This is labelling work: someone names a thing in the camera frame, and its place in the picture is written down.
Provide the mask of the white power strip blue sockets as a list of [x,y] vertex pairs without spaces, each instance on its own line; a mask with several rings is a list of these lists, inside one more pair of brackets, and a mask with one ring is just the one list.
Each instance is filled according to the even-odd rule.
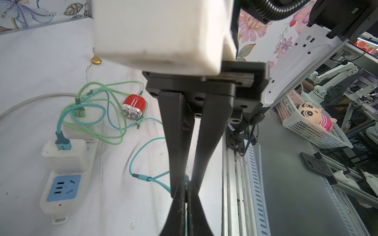
[[81,134],[75,126],[69,126],[82,124],[89,131],[99,131],[106,111],[100,112],[100,107],[91,104],[87,97],[84,95],[81,98],[81,104],[88,104],[86,116],[77,118],[73,111],[64,112],[58,119],[57,137],[43,146],[41,155],[51,169],[44,189],[35,190],[35,180],[20,169],[16,173],[6,174],[6,166],[1,164],[1,193],[15,190],[20,194],[20,182],[24,182],[40,196],[41,211],[52,218],[52,225],[68,222],[69,217],[83,205],[89,189],[98,140]]

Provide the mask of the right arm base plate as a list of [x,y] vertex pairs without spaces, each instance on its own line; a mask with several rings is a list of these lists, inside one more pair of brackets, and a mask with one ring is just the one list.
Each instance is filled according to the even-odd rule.
[[255,135],[255,128],[265,118],[265,114],[259,113],[249,121],[243,117],[239,124],[228,124],[226,134],[226,146],[240,156],[245,156],[249,146],[254,146],[258,142],[259,130]]

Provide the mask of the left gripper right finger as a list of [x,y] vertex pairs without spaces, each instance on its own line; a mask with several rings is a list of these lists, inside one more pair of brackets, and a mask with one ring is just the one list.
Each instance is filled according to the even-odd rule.
[[187,187],[187,205],[188,236],[213,236],[206,220],[198,191],[191,182]]

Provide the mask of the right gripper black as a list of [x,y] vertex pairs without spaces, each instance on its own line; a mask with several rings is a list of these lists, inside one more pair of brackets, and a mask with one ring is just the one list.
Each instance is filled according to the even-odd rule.
[[186,173],[195,124],[194,113],[187,102],[193,111],[202,112],[191,179],[191,184],[199,191],[233,106],[237,113],[250,114],[259,110],[262,92],[268,85],[269,63],[224,61],[220,74],[216,76],[147,71],[142,72],[142,75],[147,79],[147,92],[158,97],[169,155],[172,195]]

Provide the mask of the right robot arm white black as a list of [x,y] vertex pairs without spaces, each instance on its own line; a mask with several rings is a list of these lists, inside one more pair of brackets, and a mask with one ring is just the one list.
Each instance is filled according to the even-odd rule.
[[330,58],[378,21],[377,1],[317,1],[304,29],[273,69],[267,63],[227,62],[217,76],[143,72],[158,100],[169,154],[170,194],[184,192],[195,118],[200,118],[190,190],[199,190],[209,160],[226,133],[234,150],[248,126]]

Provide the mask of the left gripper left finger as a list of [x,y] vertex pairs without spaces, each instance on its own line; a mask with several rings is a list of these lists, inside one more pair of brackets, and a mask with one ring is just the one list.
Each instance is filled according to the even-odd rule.
[[186,230],[186,188],[177,185],[166,223],[160,236],[184,236]]

